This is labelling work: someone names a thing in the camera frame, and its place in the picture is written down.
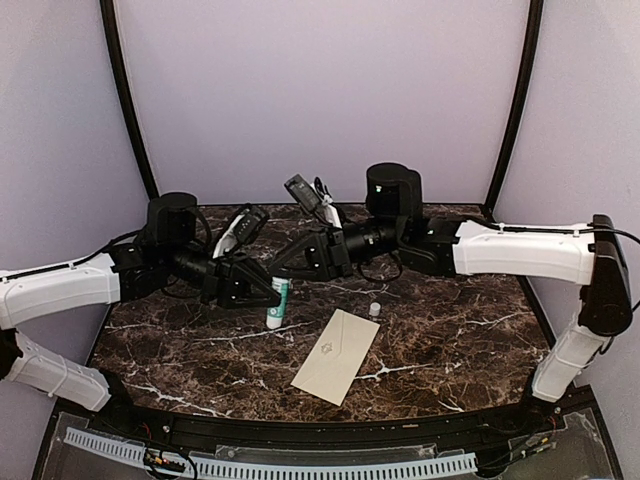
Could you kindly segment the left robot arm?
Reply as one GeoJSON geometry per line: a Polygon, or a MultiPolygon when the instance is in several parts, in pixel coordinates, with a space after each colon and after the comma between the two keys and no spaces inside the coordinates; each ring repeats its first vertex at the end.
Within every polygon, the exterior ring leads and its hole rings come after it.
{"type": "Polygon", "coordinates": [[[21,323],[90,305],[112,305],[165,292],[183,281],[203,304],[223,309],[279,305],[266,270],[242,252],[269,219],[242,205],[222,232],[213,234],[194,195],[171,192],[149,201],[145,225],[98,251],[66,263],[1,274],[1,377],[49,397],[99,412],[120,436],[141,427],[140,412],[119,378],[82,366],[19,332],[21,323]]]}

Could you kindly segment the grey glue bottle cap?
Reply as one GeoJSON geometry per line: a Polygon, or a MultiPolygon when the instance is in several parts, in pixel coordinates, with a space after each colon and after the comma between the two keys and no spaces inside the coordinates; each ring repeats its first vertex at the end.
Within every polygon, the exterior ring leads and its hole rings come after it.
{"type": "Polygon", "coordinates": [[[368,315],[370,317],[376,318],[380,315],[381,305],[378,302],[373,302],[369,306],[368,315]]]}

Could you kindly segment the cream envelope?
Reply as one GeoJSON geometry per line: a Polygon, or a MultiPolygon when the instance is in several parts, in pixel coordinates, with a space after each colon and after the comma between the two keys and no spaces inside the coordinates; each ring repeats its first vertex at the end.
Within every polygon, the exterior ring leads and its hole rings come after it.
{"type": "Polygon", "coordinates": [[[378,330],[378,323],[336,309],[291,385],[341,406],[378,330]]]}

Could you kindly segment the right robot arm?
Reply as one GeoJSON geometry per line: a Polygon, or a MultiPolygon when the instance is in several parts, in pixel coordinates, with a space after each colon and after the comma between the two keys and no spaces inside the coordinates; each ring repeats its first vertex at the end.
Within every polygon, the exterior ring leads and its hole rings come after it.
{"type": "Polygon", "coordinates": [[[529,396],[510,413],[521,434],[534,432],[595,356],[629,328],[639,305],[619,240],[625,233],[606,215],[569,226],[492,223],[472,216],[423,213],[420,174],[398,163],[366,171],[366,209],[361,223],[340,216],[321,181],[295,175],[285,188],[308,215],[325,224],[281,250],[272,276],[328,282],[346,278],[389,254],[399,270],[428,276],[505,274],[550,278],[580,286],[579,305],[551,352],[536,367],[529,396]]]}

